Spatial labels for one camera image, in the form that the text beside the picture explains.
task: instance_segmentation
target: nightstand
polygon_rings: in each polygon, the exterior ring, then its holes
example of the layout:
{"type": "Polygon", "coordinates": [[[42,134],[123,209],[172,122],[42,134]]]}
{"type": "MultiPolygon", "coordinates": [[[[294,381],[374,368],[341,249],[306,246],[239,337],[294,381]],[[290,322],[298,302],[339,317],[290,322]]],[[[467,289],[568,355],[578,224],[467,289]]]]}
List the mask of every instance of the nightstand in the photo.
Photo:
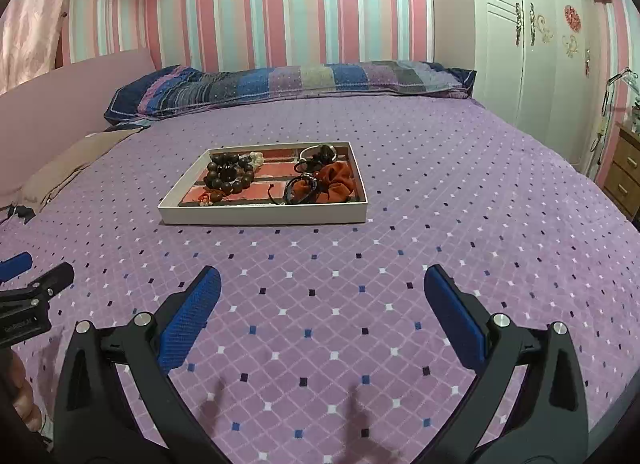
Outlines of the nightstand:
{"type": "Polygon", "coordinates": [[[620,139],[604,193],[626,218],[634,220],[640,209],[640,136],[626,126],[620,126],[620,139]]]}

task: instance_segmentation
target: red floral decoration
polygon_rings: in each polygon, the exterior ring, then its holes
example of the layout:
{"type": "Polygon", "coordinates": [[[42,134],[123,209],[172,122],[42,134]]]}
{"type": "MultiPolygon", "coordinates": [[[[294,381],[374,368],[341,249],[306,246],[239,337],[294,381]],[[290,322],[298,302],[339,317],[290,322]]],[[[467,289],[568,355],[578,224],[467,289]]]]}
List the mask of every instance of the red floral decoration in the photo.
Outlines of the red floral decoration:
{"type": "Polygon", "coordinates": [[[580,21],[578,12],[572,6],[566,6],[564,8],[564,18],[573,32],[580,32],[582,22],[580,21]]]}

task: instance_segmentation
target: orange scrunchie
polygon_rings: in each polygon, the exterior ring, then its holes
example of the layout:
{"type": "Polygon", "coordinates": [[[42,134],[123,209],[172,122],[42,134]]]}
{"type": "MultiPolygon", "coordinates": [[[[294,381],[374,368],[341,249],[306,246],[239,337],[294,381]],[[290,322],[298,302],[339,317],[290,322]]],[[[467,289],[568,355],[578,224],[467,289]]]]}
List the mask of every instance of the orange scrunchie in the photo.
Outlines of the orange scrunchie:
{"type": "MultiPolygon", "coordinates": [[[[318,175],[318,183],[326,191],[318,193],[316,204],[346,202],[356,188],[351,166],[346,162],[328,164],[318,175]]],[[[299,180],[293,185],[293,197],[299,201],[309,193],[306,180],[299,180]]]]}

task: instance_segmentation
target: wardrobe door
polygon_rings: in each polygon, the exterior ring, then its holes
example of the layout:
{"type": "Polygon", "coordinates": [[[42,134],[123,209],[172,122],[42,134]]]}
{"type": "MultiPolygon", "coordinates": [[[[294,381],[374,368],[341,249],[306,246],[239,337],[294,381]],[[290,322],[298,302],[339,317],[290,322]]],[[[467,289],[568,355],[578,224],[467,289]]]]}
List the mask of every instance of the wardrobe door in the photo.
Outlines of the wardrobe door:
{"type": "Polygon", "coordinates": [[[522,0],[476,0],[474,97],[511,124],[520,104],[526,39],[524,28],[518,38],[518,12],[522,15],[522,0]]]}
{"type": "Polygon", "coordinates": [[[524,67],[516,127],[543,144],[548,137],[556,83],[556,4],[524,1],[524,67]]]}
{"type": "Polygon", "coordinates": [[[574,165],[580,163],[593,117],[586,69],[593,6],[593,0],[556,0],[556,79],[545,144],[574,165]]]}

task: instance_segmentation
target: purple bedsheet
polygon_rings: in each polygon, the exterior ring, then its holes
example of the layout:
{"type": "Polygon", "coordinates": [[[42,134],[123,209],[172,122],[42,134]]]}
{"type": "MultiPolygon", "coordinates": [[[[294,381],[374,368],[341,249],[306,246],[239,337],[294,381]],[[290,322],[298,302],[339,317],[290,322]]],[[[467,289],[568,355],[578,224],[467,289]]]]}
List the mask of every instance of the purple bedsheet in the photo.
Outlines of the purple bedsheet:
{"type": "MultiPolygon", "coordinates": [[[[154,311],[205,264],[220,270],[222,297],[171,377],[238,464],[404,463],[418,454],[472,381],[422,291],[434,263],[490,312],[534,328],[567,323],[590,427],[635,373],[640,235],[558,155],[473,101],[360,96],[211,114],[132,136],[27,226],[0,226],[0,259],[34,257],[18,283],[61,260],[76,269],[74,288],[51,302],[49,335],[17,348],[49,408],[76,320],[105,327],[154,311]],[[160,223],[159,200],[204,149],[295,140],[351,141],[370,199],[366,223],[160,223]]],[[[122,375],[144,433],[158,440],[122,375]]],[[[516,386],[486,440],[500,432],[516,386]]]]}

